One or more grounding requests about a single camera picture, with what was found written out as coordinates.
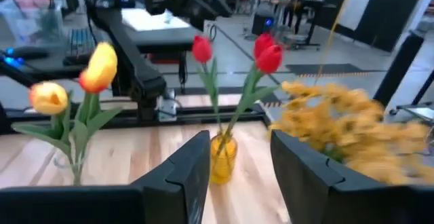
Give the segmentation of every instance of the yellow tulip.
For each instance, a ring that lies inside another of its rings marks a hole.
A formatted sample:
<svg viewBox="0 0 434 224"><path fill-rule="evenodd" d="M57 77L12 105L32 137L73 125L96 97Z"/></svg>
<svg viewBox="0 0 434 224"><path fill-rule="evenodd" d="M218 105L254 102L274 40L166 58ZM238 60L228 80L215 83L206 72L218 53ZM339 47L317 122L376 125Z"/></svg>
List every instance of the yellow tulip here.
<svg viewBox="0 0 434 224"><path fill-rule="evenodd" d="M54 82L42 82L31 87L30 102L39 113L56 115L68 106L68 94Z"/></svg>
<svg viewBox="0 0 434 224"><path fill-rule="evenodd" d="M90 58L86 70L80 74L80 86L91 93L99 93L107 89L117 72L117 56L108 43L99 43Z"/></svg>

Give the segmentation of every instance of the red tulip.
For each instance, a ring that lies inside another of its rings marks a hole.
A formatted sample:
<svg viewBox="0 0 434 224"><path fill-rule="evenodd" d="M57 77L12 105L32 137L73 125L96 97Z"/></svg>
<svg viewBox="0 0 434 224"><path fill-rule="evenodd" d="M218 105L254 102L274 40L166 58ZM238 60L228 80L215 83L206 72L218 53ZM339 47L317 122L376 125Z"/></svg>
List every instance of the red tulip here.
<svg viewBox="0 0 434 224"><path fill-rule="evenodd" d="M268 33L261 34L255 41L255 46L253 49L253 55L255 55L255 59L258 60L262 52L274 44L275 44L274 39L270 34Z"/></svg>
<svg viewBox="0 0 434 224"><path fill-rule="evenodd" d="M262 52L255 64L263 73L273 73L281 65L282 57L282 47L279 45L272 45Z"/></svg>
<svg viewBox="0 0 434 224"><path fill-rule="evenodd" d="M192 51L197 62L206 64L212 57L210 40L207 37L195 36Z"/></svg>

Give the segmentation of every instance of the clear glass vase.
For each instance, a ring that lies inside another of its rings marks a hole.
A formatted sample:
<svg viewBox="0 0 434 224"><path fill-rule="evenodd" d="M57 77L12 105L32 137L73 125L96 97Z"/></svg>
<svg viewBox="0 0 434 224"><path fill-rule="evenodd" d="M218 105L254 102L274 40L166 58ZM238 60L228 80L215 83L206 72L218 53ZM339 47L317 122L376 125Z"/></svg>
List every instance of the clear glass vase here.
<svg viewBox="0 0 434 224"><path fill-rule="evenodd" d="M85 157L74 164L71 164L66 156L56 157L54 165L62 176L63 185L82 186L89 182L89 177L85 174Z"/></svg>
<svg viewBox="0 0 434 224"><path fill-rule="evenodd" d="M220 155L217 155L218 148L224 143ZM235 160L238 152L238 143L230 135L223 137L218 134L211 139L211 182L224 184L231 180Z"/></svg>

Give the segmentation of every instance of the tulip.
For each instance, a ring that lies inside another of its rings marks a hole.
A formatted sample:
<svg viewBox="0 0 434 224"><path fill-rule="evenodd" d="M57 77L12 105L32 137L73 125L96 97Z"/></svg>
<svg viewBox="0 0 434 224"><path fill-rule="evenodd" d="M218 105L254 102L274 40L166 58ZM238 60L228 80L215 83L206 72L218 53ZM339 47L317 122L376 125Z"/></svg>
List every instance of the tulip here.
<svg viewBox="0 0 434 224"><path fill-rule="evenodd" d="M261 34L255 41L255 46L253 49L253 55L255 56L255 59L258 60L262 52L272 45L275 45L273 37L268 33Z"/></svg>
<svg viewBox="0 0 434 224"><path fill-rule="evenodd" d="M31 87L30 103L36 112L56 115L68 106L68 94L61 85L46 81Z"/></svg>
<svg viewBox="0 0 434 224"><path fill-rule="evenodd" d="M100 43L92 54L88 67L80 74L80 86L86 92L99 93L111 85L116 72L116 52L110 44Z"/></svg>
<svg viewBox="0 0 434 224"><path fill-rule="evenodd" d="M197 62L206 64L212 57L210 40L207 37L195 36L192 52Z"/></svg>
<svg viewBox="0 0 434 224"><path fill-rule="evenodd" d="M282 63L282 48L279 45L272 45L262 52L256 60L256 67L263 73L269 74L275 72Z"/></svg>

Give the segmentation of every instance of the keyboard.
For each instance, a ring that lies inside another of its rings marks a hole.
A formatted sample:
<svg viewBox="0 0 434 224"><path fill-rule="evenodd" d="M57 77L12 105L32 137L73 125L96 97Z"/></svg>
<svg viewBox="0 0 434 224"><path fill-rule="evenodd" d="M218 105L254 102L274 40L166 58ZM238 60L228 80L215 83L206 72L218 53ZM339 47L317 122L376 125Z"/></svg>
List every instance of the keyboard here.
<svg viewBox="0 0 434 224"><path fill-rule="evenodd" d="M98 41L99 32L92 29ZM95 50L95 42L89 28L71 29L68 33L64 66L84 64L87 65L92 52Z"/></svg>

